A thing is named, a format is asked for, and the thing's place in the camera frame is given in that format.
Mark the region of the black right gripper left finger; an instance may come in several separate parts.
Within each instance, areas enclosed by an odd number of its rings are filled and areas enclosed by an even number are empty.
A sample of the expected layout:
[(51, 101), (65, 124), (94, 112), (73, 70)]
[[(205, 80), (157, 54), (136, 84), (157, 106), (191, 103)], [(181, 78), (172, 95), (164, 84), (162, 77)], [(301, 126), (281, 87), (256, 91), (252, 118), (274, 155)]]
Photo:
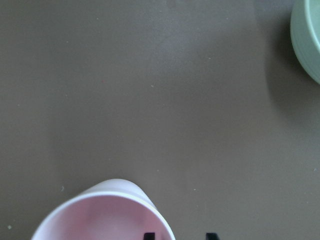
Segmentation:
[(155, 240), (155, 233), (154, 232), (144, 233), (143, 240)]

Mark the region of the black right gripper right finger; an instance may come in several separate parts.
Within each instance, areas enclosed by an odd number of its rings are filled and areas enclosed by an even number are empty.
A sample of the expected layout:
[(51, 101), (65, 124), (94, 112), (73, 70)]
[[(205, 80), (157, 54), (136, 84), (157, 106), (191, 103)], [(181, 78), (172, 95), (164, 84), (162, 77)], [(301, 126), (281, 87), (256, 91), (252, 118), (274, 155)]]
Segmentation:
[(205, 235), (206, 240), (219, 240), (219, 236), (215, 232), (207, 232)]

